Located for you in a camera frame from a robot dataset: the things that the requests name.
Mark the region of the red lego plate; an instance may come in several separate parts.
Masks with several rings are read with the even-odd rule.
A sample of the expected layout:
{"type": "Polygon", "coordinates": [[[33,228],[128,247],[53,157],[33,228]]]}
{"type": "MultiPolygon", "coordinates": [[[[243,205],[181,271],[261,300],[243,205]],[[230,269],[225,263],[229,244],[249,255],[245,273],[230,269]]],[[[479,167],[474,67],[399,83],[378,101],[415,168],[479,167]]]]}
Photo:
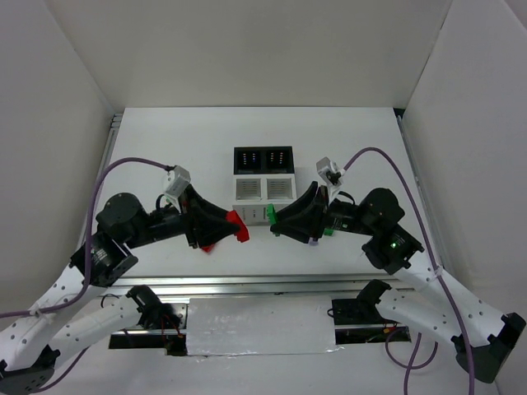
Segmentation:
{"type": "Polygon", "coordinates": [[[240,243],[244,243],[250,240],[250,233],[237,211],[232,210],[227,212],[226,220],[238,226],[238,230],[234,233],[234,236],[240,243]]]}

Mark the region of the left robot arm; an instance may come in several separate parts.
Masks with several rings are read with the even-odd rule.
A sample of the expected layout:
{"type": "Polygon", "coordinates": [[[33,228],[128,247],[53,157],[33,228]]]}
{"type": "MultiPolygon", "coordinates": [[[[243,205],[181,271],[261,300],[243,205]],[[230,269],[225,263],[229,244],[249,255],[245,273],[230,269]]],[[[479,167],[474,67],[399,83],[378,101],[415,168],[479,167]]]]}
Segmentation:
{"type": "Polygon", "coordinates": [[[146,285],[93,314],[74,316],[105,293],[138,263],[133,249],[178,236],[189,246],[210,251],[217,242],[235,236],[244,243],[250,234],[235,211],[222,209],[187,186],[179,197],[162,196],[146,212],[131,193],[117,193],[96,216],[96,232],[71,256],[61,277],[31,308],[1,332],[1,392],[39,393],[54,385],[55,370],[73,355],[118,330],[139,326],[161,332],[179,330],[181,319],[146,285]]]}

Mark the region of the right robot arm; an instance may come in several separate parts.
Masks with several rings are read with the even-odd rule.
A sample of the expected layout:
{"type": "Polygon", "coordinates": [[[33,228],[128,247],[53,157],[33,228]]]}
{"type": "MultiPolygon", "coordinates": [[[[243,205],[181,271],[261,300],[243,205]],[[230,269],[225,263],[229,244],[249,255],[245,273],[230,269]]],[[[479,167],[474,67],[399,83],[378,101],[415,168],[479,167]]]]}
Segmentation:
{"type": "Polygon", "coordinates": [[[375,188],[360,204],[328,198],[312,183],[294,203],[268,210],[270,230],[307,244],[325,230],[367,235],[361,249],[370,264],[411,286],[430,307],[413,302],[392,286],[370,281],[359,305],[371,315],[398,321],[455,350],[457,363],[476,380],[493,383],[514,350],[526,321],[485,303],[441,267],[433,267],[421,243],[399,221],[404,211],[387,188],[375,188]]]}

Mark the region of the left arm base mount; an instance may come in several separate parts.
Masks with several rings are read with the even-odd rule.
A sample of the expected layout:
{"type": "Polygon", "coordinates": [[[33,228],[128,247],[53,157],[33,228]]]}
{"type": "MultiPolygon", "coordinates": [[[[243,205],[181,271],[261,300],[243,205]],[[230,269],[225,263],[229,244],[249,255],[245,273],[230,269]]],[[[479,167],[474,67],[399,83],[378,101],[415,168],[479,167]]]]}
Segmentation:
{"type": "Polygon", "coordinates": [[[175,331],[175,338],[184,338],[180,331],[181,318],[175,313],[171,304],[155,303],[148,305],[143,309],[138,325],[147,330],[159,330],[164,344],[170,340],[168,330],[175,331]]]}

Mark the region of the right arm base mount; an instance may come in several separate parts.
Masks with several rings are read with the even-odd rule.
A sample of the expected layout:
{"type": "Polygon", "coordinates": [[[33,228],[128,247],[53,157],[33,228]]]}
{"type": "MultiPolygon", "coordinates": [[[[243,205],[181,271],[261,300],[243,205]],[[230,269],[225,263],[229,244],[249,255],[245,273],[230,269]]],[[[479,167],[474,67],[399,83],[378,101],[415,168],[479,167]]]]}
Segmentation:
{"type": "Polygon", "coordinates": [[[377,310],[358,299],[332,300],[327,315],[335,326],[337,345],[384,342],[400,324],[382,318],[377,310]]]}

